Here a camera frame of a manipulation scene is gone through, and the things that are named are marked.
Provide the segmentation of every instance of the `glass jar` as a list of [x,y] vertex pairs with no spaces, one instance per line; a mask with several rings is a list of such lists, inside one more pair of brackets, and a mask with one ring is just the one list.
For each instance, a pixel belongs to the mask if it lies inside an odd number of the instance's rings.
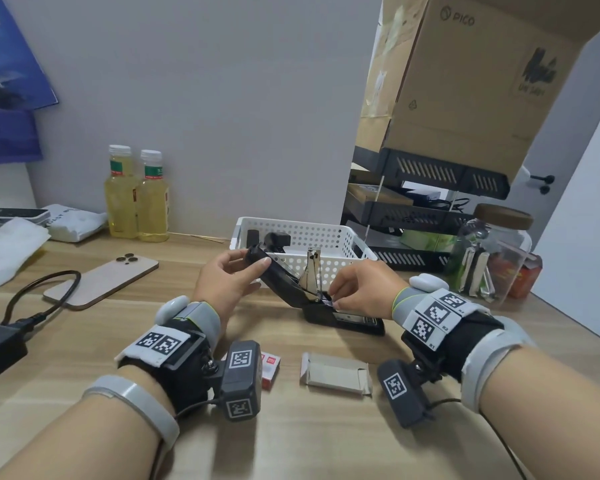
[[451,291],[499,305],[531,250],[526,212],[480,203],[460,228],[445,268]]

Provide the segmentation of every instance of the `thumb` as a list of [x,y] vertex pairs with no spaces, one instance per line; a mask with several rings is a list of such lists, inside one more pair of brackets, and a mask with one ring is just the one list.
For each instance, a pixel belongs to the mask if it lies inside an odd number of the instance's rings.
[[360,293],[355,292],[352,295],[340,298],[333,304],[333,307],[338,311],[348,310],[350,312],[361,312]]
[[240,282],[247,286],[250,282],[257,280],[261,275],[267,270],[267,268],[271,265],[271,258],[266,257],[262,258],[259,261],[256,261],[252,265],[243,269],[242,271],[238,271],[234,274],[237,276]]

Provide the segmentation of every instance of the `wooden table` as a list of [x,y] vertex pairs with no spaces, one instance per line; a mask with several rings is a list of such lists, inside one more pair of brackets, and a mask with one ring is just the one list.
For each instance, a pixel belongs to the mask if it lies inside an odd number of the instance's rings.
[[[113,357],[151,327],[161,303],[190,294],[201,265],[219,244],[174,235],[162,244],[99,237],[79,245],[48,242],[17,277],[0,288],[0,318],[12,294],[54,271],[88,271],[127,252],[160,261],[160,268],[82,311],[62,311],[29,342],[29,355],[0,377],[0,466],[97,377],[114,370]],[[25,296],[14,318],[45,308],[40,293]],[[600,339],[532,296],[503,311],[544,350],[600,383]],[[262,411],[230,424],[210,409],[184,425],[170,478],[175,479],[494,479],[518,475],[501,444],[478,416],[458,404],[436,411],[438,421],[401,429],[376,379],[389,358],[408,357],[400,327],[387,336],[310,325],[299,311],[263,290],[243,300],[217,354],[235,339],[254,339],[282,357]],[[302,352],[357,358],[371,364],[374,396],[300,386]],[[425,386],[432,399],[459,396],[451,379]]]

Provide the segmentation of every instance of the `perforated basket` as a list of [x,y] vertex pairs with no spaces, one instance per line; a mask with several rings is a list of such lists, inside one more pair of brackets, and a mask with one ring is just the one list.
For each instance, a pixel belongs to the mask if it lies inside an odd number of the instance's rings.
[[230,249],[246,247],[247,231],[260,232],[260,241],[269,232],[286,232],[291,236],[291,246],[285,253],[273,253],[275,260],[284,261],[297,274],[306,267],[307,249],[320,249],[322,289],[327,290],[338,270],[362,259],[377,261],[376,254],[358,237],[351,227],[312,222],[281,221],[240,217],[233,231]]

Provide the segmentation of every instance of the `green item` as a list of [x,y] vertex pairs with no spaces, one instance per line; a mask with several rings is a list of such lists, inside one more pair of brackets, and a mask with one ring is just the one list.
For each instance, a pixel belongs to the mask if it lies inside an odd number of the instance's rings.
[[406,230],[402,233],[400,242],[411,249],[419,251],[437,251],[449,253],[454,247],[455,235],[437,234],[421,230]]

